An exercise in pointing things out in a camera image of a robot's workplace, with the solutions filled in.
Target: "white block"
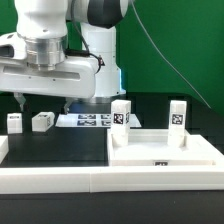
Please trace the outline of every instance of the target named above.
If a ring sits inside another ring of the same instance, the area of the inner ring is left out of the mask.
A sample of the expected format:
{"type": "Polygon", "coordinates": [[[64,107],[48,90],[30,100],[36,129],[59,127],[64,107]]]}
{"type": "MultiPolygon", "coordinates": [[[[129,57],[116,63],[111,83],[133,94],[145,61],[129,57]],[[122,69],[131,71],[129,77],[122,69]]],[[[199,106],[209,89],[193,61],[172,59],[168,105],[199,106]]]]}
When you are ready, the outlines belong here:
{"type": "Polygon", "coordinates": [[[0,136],[0,163],[9,152],[8,136],[0,136]]]}
{"type": "Polygon", "coordinates": [[[32,131],[46,132],[54,125],[55,115],[52,112],[41,112],[32,118],[32,131]]]}
{"type": "Polygon", "coordinates": [[[111,133],[116,146],[128,145],[131,101],[115,100],[111,104],[111,133]]]}
{"type": "Polygon", "coordinates": [[[170,103],[168,145],[182,147],[185,139],[186,101],[172,100],[170,103]]]}
{"type": "Polygon", "coordinates": [[[8,134],[16,134],[16,133],[23,132],[21,113],[8,114],[7,129],[8,129],[8,134]]]}

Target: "foam block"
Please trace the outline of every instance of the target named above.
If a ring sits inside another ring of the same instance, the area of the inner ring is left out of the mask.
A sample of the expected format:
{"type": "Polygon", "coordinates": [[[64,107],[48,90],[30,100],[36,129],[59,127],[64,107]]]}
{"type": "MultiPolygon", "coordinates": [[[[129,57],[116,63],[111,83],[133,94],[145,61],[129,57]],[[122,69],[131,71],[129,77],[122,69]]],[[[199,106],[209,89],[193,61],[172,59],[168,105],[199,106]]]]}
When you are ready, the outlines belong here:
{"type": "Polygon", "coordinates": [[[186,110],[186,101],[171,101],[167,142],[169,146],[182,147],[184,145],[186,110]]]}
{"type": "Polygon", "coordinates": [[[111,104],[111,133],[115,146],[128,144],[130,130],[131,101],[115,100],[111,104]]]}
{"type": "Polygon", "coordinates": [[[32,118],[32,131],[46,132],[54,124],[55,115],[52,112],[41,112],[32,118]]]}
{"type": "Polygon", "coordinates": [[[8,134],[17,134],[23,132],[22,114],[13,113],[7,116],[8,134]]]}

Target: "black surface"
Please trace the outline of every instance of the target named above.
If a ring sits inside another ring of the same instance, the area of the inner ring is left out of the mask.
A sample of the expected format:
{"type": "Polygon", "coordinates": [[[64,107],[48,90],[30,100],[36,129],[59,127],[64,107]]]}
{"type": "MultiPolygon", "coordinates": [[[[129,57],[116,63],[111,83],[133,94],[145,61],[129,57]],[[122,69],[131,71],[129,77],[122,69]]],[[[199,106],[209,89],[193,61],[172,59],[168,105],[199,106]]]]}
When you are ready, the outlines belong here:
{"type": "MultiPolygon", "coordinates": [[[[9,136],[10,152],[1,167],[107,165],[105,128],[51,128],[31,132],[40,111],[58,115],[64,99],[27,96],[23,135],[9,136]]],[[[189,96],[129,93],[132,113],[143,128],[167,128],[169,103],[187,100],[186,128],[224,152],[224,118],[189,96]]],[[[8,112],[19,112],[11,95],[0,96],[0,134],[8,112]]],[[[73,113],[110,113],[110,104],[75,103],[73,113]]],[[[99,194],[0,195],[1,223],[224,223],[224,191],[118,192],[99,194]]]]}

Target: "white platform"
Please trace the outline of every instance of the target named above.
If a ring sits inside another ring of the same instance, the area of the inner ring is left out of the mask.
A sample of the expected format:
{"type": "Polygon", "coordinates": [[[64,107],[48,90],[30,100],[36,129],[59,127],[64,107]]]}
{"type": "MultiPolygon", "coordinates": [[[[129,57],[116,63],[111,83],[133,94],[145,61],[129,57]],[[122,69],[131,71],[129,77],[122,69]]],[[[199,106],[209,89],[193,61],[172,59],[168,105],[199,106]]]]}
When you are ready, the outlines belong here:
{"type": "Polygon", "coordinates": [[[113,145],[108,130],[108,160],[110,166],[154,166],[154,165],[216,165],[224,156],[200,135],[185,131],[183,147],[167,144],[168,130],[131,129],[129,143],[125,147],[113,145]]]}
{"type": "Polygon", "coordinates": [[[83,168],[2,168],[0,194],[224,190],[223,155],[201,136],[187,134],[186,147],[179,149],[159,147],[165,145],[167,130],[139,129],[131,131],[130,136],[131,142],[135,144],[147,143],[146,147],[142,148],[135,148],[131,144],[131,150],[144,152],[147,157],[135,154],[136,152],[125,152],[128,149],[122,149],[124,151],[116,152],[114,157],[110,152],[110,160],[113,158],[113,162],[123,160],[125,163],[134,161],[137,164],[83,168]],[[154,147],[150,139],[156,142],[154,147]],[[168,166],[154,166],[157,159],[168,161],[168,166]],[[149,163],[143,166],[138,164],[138,160],[142,160],[141,162],[148,160],[149,163]]]}

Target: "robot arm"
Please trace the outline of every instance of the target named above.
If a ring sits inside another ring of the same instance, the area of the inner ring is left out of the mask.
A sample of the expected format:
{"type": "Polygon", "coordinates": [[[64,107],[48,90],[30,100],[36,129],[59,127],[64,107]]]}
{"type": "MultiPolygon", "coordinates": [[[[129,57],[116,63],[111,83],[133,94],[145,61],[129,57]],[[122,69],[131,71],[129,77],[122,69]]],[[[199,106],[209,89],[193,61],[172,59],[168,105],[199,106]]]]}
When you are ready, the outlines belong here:
{"type": "Polygon", "coordinates": [[[65,55],[66,17],[73,11],[77,21],[109,28],[123,19],[128,0],[14,1],[17,32],[0,37],[0,90],[92,97],[98,61],[65,55]]]}
{"type": "MultiPolygon", "coordinates": [[[[111,28],[126,15],[129,0],[69,0],[69,8],[74,9],[78,22],[92,26],[111,28]]],[[[67,19],[71,19],[68,10],[67,19]]]]}

